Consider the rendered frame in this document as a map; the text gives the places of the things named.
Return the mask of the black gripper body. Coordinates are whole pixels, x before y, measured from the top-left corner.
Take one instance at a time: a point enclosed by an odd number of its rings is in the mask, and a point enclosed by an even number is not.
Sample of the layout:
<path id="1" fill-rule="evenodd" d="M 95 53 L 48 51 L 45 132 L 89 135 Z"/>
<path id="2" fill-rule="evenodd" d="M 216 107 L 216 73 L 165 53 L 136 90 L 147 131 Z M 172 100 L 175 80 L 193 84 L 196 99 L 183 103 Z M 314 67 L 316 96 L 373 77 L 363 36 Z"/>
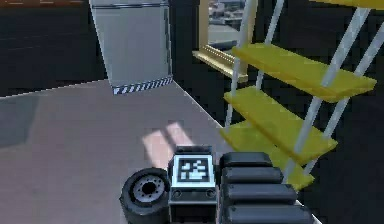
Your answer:
<path id="1" fill-rule="evenodd" d="M 162 168 L 145 168 L 131 175 L 119 198 L 127 224 L 168 224 L 170 183 Z"/>

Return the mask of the yellow shelf with white posts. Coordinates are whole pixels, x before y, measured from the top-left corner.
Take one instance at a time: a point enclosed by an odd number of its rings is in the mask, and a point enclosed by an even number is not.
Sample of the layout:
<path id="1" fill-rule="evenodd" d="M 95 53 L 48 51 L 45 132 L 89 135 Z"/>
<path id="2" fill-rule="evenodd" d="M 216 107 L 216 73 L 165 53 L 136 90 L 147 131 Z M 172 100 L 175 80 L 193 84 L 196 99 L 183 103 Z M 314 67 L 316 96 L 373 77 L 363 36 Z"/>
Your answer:
<path id="1" fill-rule="evenodd" d="M 285 0 L 277 0 L 266 38 L 250 43 L 246 37 L 250 13 L 258 0 L 246 0 L 240 36 L 232 48 L 234 65 L 223 138 L 234 149 L 264 152 L 283 171 L 283 181 L 301 190 L 314 181 L 311 170 L 319 157 L 333 150 L 332 133 L 351 97 L 374 89 L 376 81 L 364 75 L 384 43 L 384 23 L 353 72 L 342 63 L 368 14 L 384 10 L 384 0 L 312 0 L 352 6 L 355 12 L 329 64 L 311 60 L 272 43 Z M 269 75 L 312 96 L 300 118 L 262 91 Z"/>

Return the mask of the gold framed window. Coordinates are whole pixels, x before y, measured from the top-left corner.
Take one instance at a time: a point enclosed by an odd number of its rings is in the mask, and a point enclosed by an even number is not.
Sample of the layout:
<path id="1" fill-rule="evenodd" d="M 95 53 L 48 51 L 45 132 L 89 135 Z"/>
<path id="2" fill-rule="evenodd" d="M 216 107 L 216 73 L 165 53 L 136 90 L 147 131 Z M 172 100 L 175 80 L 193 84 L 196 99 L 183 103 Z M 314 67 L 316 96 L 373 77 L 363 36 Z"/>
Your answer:
<path id="1" fill-rule="evenodd" d="M 198 47 L 192 55 L 228 78 L 233 76 L 232 48 L 240 38 L 250 43 L 257 12 L 256 0 L 200 0 Z"/>

